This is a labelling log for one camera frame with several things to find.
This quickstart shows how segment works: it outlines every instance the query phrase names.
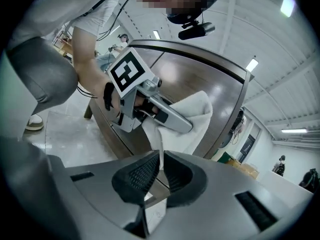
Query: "gray pants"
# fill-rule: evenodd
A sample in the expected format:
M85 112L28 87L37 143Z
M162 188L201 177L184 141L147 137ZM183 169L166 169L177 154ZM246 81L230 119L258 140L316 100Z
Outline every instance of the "gray pants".
M96 58L96 63L98 64L99 68L104 72L106 71L109 66L114 63L116 60L115 56L111 53L107 53L105 55L101 55Z
M76 90L74 67L45 39L30 39L8 57L24 85L38 101L33 114L64 103Z

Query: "white t-shirt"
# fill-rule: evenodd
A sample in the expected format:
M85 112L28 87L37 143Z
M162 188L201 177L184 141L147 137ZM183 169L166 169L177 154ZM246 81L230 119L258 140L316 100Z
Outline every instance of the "white t-shirt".
M128 43L127 42L122 42L122 43L119 43L116 47L117 48L126 48L128 46ZM116 58L119 56L120 52L118 52L117 50L112 50L111 54Z
M29 39L44 37L72 20L73 27L98 36L119 0L106 0L94 11L82 16L99 1L35 0L14 30L7 48L11 50Z

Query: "white cloth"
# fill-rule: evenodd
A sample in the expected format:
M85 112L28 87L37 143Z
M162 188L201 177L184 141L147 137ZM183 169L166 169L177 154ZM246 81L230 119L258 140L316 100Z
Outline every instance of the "white cloth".
M29 39L44 37L72 20L75 20L73 27L97 36L112 15L119 0L106 0L94 11L82 16L99 1L35 0L14 30L7 48L11 50Z
M193 154L209 127L213 113L209 97L204 91L199 91L170 107L189 120L193 128L188 133L179 133L158 124L150 117L143 121L142 128L151 148L160 151L160 169L163 168L163 155L166 150Z
M119 43L116 47L117 48L126 48L128 46L127 42L121 42ZM116 58L119 56L120 52L118 52L117 50L112 50L111 54Z

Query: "hand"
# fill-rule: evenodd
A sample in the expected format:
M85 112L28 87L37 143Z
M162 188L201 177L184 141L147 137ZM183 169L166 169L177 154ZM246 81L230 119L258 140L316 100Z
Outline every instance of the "hand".
M135 101L134 101L134 106L135 107L142 106L144 101L145 101L145 98L140 97L140 96L136 96L135 97ZM116 89L114 89L113 92L112 92L111 103L112 103L113 108L116 111L120 112L120 96L119 96L119 93L117 92ZM153 106L152 112L155 113L155 114L158 114L159 109L156 106Z

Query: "white towel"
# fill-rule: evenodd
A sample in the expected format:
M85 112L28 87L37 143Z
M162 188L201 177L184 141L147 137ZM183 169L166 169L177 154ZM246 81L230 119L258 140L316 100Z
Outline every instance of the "white towel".
M150 117L143 121L142 128L151 148L160 151L160 169L163 168L165 150L193 154L204 137L212 116L212 105L204 91L199 91L170 107L189 120L193 128L188 133L179 133L158 124Z

